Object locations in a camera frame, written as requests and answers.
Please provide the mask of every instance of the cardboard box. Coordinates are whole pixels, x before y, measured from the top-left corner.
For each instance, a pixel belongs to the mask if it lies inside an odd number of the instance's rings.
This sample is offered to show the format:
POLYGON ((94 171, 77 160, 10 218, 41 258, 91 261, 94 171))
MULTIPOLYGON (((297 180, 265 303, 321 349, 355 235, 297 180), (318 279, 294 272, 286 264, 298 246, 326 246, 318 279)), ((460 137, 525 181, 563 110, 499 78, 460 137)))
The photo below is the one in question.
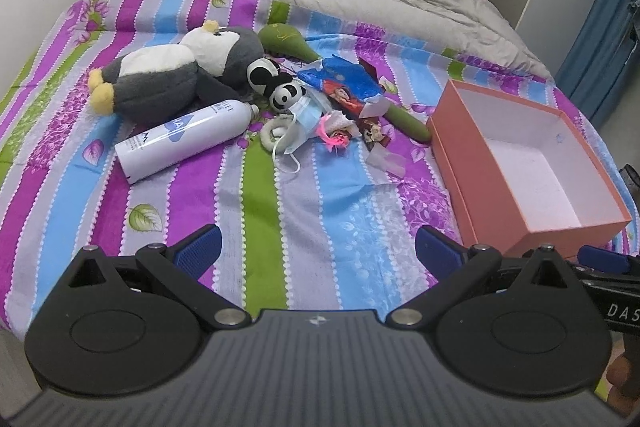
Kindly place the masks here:
POLYGON ((450 80, 428 122, 463 243, 519 257, 542 243, 574 257, 631 216, 591 147, 560 110, 450 80))

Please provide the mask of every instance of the colorful bedspread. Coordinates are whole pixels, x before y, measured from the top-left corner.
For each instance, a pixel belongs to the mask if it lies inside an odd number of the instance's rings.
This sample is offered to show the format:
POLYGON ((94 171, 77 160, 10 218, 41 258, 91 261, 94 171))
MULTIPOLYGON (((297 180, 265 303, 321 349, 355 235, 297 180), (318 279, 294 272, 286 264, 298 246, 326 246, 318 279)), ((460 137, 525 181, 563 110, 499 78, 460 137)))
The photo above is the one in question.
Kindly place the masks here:
POLYGON ((0 105, 0 319, 23 336, 82 245, 130 255, 173 244, 206 223, 223 233, 219 261, 200 280, 252 314, 261 308, 377 309, 381 317, 433 284, 414 236, 433 225, 456 239, 449 197, 428 147, 390 126, 408 159, 398 179, 370 169, 353 142, 330 153, 310 142, 302 169, 274 169, 257 131, 129 187, 113 146, 139 132, 100 118, 86 76, 142 46, 177 42, 206 19, 259 30, 293 24, 324 56, 364 58, 390 96, 424 119, 449 78, 564 110, 596 150, 634 216, 612 247, 638 251, 638 213, 604 144, 552 83, 479 58, 269 0, 81 0, 60 17, 0 105))

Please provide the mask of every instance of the blue curtain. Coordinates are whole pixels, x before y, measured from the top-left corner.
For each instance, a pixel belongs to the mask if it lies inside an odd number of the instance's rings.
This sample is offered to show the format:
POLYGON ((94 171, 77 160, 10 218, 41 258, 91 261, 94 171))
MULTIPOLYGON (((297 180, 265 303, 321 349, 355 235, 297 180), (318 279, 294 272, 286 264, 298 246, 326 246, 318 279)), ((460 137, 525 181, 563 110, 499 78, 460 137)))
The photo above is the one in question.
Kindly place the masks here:
POLYGON ((638 1, 595 0, 556 75, 558 87, 596 128, 618 105, 629 72, 640 57, 633 30, 638 1))

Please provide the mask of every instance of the white spray bottle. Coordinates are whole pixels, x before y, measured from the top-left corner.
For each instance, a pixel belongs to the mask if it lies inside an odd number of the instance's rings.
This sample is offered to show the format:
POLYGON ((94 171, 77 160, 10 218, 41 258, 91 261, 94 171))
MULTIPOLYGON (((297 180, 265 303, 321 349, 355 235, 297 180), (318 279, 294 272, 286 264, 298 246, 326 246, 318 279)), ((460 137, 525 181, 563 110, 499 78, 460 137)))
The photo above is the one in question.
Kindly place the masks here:
POLYGON ((257 115, 255 105, 225 100, 118 143, 116 155, 131 185, 241 135, 257 115))

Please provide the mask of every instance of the penguin plush toy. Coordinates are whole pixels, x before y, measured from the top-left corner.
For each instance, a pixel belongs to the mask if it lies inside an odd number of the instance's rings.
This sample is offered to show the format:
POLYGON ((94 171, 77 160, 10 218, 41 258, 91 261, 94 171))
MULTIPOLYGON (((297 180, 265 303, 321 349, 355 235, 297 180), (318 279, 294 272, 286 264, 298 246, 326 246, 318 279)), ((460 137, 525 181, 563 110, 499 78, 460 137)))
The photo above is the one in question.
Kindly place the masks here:
POLYGON ((262 58, 258 35, 206 21, 179 44, 140 48, 89 73, 89 104, 97 114, 119 114, 144 125, 202 106, 237 100, 249 91, 247 68, 262 58))
POLYGON ((287 112, 300 98, 306 95, 306 87, 284 71, 277 62, 260 58, 247 68, 249 85, 255 92, 269 100, 276 113, 287 112))

